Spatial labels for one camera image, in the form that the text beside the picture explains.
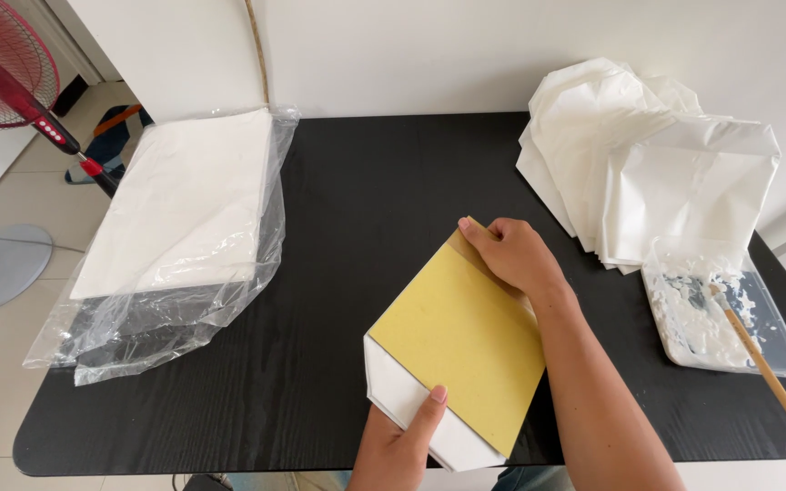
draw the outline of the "power cord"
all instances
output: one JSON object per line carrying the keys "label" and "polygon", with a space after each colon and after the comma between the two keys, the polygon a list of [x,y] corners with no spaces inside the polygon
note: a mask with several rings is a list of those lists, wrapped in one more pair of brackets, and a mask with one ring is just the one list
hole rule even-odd
{"label": "power cord", "polygon": [[21,242],[23,244],[38,244],[39,246],[51,246],[57,249],[65,249],[65,251],[75,251],[80,252],[81,254],[86,254],[86,251],[81,251],[80,249],[74,249],[71,247],[66,247],[64,245],[56,245],[56,244],[48,244],[47,242],[39,242],[38,240],[19,240],[19,239],[6,239],[5,237],[0,237],[0,240],[6,240],[8,242]]}

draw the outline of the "yellow board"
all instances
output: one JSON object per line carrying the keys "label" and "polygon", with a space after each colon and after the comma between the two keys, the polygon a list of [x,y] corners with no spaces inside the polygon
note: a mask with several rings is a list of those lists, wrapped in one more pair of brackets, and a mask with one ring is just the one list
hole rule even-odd
{"label": "yellow board", "polygon": [[545,370],[535,317],[451,243],[368,333],[508,457]]}

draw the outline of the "black table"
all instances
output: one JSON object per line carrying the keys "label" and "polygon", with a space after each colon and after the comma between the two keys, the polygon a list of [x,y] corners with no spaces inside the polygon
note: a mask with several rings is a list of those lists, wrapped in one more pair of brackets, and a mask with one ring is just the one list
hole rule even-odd
{"label": "black table", "polygon": [[[786,415],[763,379],[670,362],[639,274],[606,271],[519,176],[528,119],[303,120],[281,174],[287,239],[267,290],[209,345],[143,374],[76,388],[72,370],[50,370],[16,435],[17,467],[351,467],[369,406],[363,333],[466,214],[523,218],[540,232],[673,460],[786,459]],[[750,251],[786,320],[786,272],[756,234]],[[546,376],[510,462],[562,463]]]}

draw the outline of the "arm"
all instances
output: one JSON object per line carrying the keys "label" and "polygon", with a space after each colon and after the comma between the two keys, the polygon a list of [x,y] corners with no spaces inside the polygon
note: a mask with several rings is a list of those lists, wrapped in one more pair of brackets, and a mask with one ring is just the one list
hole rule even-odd
{"label": "arm", "polygon": [[575,488],[683,490],[669,453],[590,330],[553,254],[527,222],[498,218],[495,242],[461,218],[490,269],[538,319],[563,456]]}

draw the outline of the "wooden stick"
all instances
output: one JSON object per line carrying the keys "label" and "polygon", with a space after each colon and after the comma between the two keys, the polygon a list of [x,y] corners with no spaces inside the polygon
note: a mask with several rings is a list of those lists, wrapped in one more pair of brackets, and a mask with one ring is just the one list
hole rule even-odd
{"label": "wooden stick", "polygon": [[[713,295],[717,295],[720,291],[717,286],[710,285],[711,291]],[[733,309],[729,307],[729,304],[723,302],[721,305],[723,307],[723,312],[726,315],[726,319],[729,320],[729,323],[733,326],[733,329],[736,330],[737,335],[739,335],[739,339],[741,340],[742,344],[745,345],[745,349],[748,350],[748,354],[751,355],[751,359],[754,360],[756,363],[757,368],[760,369],[760,373],[763,375],[763,378],[766,379],[766,383],[770,385],[770,389],[775,394],[778,402],[781,403],[781,406],[784,407],[786,411],[786,390],[784,387],[781,386],[781,382],[778,380],[778,377],[772,372],[770,368],[770,364],[766,363],[766,358],[763,358],[763,355],[760,353],[760,349],[757,348],[756,344],[754,344],[754,340],[751,339],[751,336],[748,334],[748,331],[745,330],[745,326],[741,325],[741,321],[737,317],[736,313],[733,312]]]}

